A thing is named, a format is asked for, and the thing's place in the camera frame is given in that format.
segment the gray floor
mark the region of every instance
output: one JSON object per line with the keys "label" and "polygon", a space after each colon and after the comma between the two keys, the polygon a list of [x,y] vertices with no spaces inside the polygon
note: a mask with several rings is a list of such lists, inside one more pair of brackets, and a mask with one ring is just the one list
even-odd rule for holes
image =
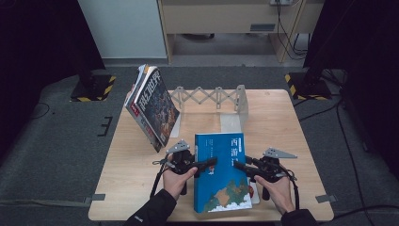
{"label": "gray floor", "polygon": [[[278,63],[267,44],[267,36],[216,34],[213,40],[179,37],[177,42],[171,64],[158,65],[170,89],[177,86],[233,88],[239,84],[245,84],[247,89],[288,89],[283,76],[302,71],[303,60],[287,59]],[[300,42],[298,48],[306,47],[304,43]],[[104,102],[69,102],[77,76],[43,90],[40,98],[43,104],[39,104],[32,115],[37,119],[26,125],[0,169],[0,200],[82,202],[95,192],[124,96],[136,77],[136,65],[107,70],[116,75],[117,80]],[[328,85],[333,93],[338,93],[334,85]],[[304,119],[339,100],[339,96],[334,96],[330,101],[307,101],[297,105],[295,111],[299,119]],[[301,122],[327,194],[338,198],[331,204],[334,214],[361,208],[351,155],[365,205],[399,205],[399,182],[390,175],[378,153],[363,151],[349,115],[342,106],[338,110],[351,154],[343,139],[336,108]],[[104,132],[102,124],[108,122],[105,117],[113,117],[111,126],[105,137],[98,137]],[[399,212],[393,209],[372,209],[369,215],[375,225],[399,222]],[[101,225],[121,224],[101,222]],[[0,225],[99,225],[99,222],[88,219],[87,207],[1,205]],[[325,225],[372,224],[364,212],[359,212]]]}

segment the table top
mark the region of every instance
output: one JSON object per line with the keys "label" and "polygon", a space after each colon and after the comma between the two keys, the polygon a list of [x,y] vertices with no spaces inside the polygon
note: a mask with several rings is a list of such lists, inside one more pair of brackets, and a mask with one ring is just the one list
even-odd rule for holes
{"label": "table top", "polygon": [[[247,89],[246,94],[249,109],[243,131],[246,155],[261,158],[269,147],[297,155],[297,159],[281,159],[280,163],[295,173],[300,207],[309,209],[317,220],[331,220],[333,212],[330,203],[318,203],[315,199],[325,195],[326,191],[288,92],[283,89]],[[216,109],[215,103],[198,105],[185,102],[181,109],[179,137],[171,138],[167,147],[157,153],[136,121],[123,108],[95,192],[105,194],[105,198],[92,202],[88,217],[91,220],[126,220],[150,197],[155,175],[159,171],[159,165],[153,165],[152,161],[164,158],[165,151],[180,139],[193,147],[196,133],[220,132],[219,114],[229,112],[233,112],[232,104],[223,103],[220,109]],[[187,182],[187,195],[180,197],[168,221],[279,221],[281,218],[274,203],[263,200],[248,210],[197,214],[193,208],[193,184],[193,179]]]}

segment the person's left hand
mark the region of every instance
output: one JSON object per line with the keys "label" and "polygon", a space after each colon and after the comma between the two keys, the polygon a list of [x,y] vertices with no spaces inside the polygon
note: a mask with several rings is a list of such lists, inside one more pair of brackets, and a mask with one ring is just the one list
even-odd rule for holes
{"label": "person's left hand", "polygon": [[176,174],[172,170],[166,170],[163,173],[164,190],[166,190],[177,201],[185,182],[193,177],[197,170],[197,168],[192,168],[182,175]]}

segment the metal book stand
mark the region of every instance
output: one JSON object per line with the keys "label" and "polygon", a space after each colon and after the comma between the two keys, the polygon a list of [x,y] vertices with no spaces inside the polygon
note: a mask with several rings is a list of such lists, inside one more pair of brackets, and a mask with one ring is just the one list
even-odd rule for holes
{"label": "metal book stand", "polygon": [[[217,87],[211,92],[208,91],[201,87],[197,87],[194,90],[185,90],[183,87],[177,87],[170,94],[170,96],[174,101],[177,102],[180,109],[182,109],[184,102],[188,100],[192,100],[199,105],[206,101],[213,101],[215,102],[216,109],[220,109],[222,103],[230,101],[234,105],[234,110],[232,113],[220,113],[221,132],[243,132],[244,124],[248,118],[248,102],[245,86],[239,85],[235,90],[231,92],[227,92],[222,87]],[[180,117],[173,127],[171,136],[176,136],[176,133],[178,136],[179,130]]]}

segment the book cover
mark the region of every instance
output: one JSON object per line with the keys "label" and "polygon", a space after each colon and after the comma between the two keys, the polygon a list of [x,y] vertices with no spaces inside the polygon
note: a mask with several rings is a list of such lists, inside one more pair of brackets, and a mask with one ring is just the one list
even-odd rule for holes
{"label": "book cover", "polygon": [[151,127],[162,146],[167,146],[170,133],[180,112],[172,102],[157,67],[149,67],[135,97],[134,105]]}
{"label": "book cover", "polygon": [[159,152],[162,148],[161,142],[158,140],[157,136],[154,134],[152,128],[148,125],[147,121],[143,118],[142,114],[135,106],[134,100],[137,96],[138,90],[142,85],[147,73],[151,73],[150,66],[147,64],[141,65],[137,69],[138,75],[137,80],[132,86],[129,94],[127,95],[126,101],[124,103],[126,109],[133,116],[137,124],[140,126],[143,133],[146,135],[147,139],[150,141],[150,144],[153,148]]}
{"label": "book cover", "polygon": [[243,133],[195,134],[196,161],[217,157],[216,165],[194,179],[197,213],[252,207],[246,174],[233,161],[246,162]]}

